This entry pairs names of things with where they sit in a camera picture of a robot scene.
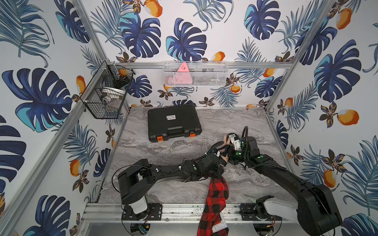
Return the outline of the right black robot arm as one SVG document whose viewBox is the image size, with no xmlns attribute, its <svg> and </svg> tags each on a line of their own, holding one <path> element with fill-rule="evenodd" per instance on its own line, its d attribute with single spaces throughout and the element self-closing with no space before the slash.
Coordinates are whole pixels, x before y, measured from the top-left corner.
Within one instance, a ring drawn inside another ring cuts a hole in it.
<svg viewBox="0 0 378 236">
<path fill-rule="evenodd" d="M 270 178 L 297 201 L 291 207 L 277 207 L 264 200 L 262 204 L 268 214 L 297 222 L 310 236 L 321 236 L 341 226 L 342 218 L 331 190 L 296 176 L 269 155 L 261 154 L 256 139 L 248 136 L 248 127 L 241 137 L 229 133 L 225 140 L 225 154 L 231 164 L 244 163 L 245 168 Z"/>
</svg>

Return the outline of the red plaid sleeve arm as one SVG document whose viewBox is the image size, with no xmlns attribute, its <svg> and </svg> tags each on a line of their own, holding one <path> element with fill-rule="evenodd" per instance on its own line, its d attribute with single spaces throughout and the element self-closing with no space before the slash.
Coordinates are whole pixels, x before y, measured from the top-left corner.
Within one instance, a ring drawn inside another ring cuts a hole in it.
<svg viewBox="0 0 378 236">
<path fill-rule="evenodd" d="M 199 222 L 198 236 L 227 236 L 229 228 L 221 212 L 226 207 L 229 187 L 226 180 L 211 178 L 205 208 Z"/>
</svg>

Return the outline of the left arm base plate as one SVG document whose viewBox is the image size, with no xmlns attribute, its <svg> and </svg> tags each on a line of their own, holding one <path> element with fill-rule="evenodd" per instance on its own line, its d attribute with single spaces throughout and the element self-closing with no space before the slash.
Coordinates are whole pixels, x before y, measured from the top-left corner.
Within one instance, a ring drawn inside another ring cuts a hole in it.
<svg viewBox="0 0 378 236">
<path fill-rule="evenodd" d="M 125 206 L 122 213 L 122 220 L 124 221 L 160 221 L 162 215 L 163 205 L 158 203 L 148 203 L 147 209 L 139 214 L 136 214 L 131 206 Z"/>
</svg>

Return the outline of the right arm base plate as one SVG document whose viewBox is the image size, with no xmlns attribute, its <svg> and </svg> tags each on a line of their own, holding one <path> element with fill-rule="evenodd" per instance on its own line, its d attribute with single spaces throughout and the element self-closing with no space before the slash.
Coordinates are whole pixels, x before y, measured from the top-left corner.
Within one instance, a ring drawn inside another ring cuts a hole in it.
<svg viewBox="0 0 378 236">
<path fill-rule="evenodd" d="M 239 214 L 243 221 L 281 221 L 280 216 L 273 216 L 267 213 L 263 204 L 249 203 L 241 204 Z"/>
</svg>

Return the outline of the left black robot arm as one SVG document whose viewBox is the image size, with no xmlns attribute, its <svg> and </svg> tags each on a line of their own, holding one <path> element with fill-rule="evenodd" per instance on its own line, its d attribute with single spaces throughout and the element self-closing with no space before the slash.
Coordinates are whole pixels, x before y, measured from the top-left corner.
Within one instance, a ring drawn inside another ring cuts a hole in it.
<svg viewBox="0 0 378 236">
<path fill-rule="evenodd" d="M 219 179 L 226 164 L 219 152 L 208 152 L 202 157 L 184 160 L 177 165 L 155 165 L 147 159 L 141 159 L 117 176 L 121 203 L 130 206 L 135 214 L 140 214 L 148 209 L 145 195 L 156 183 Z"/>
</svg>

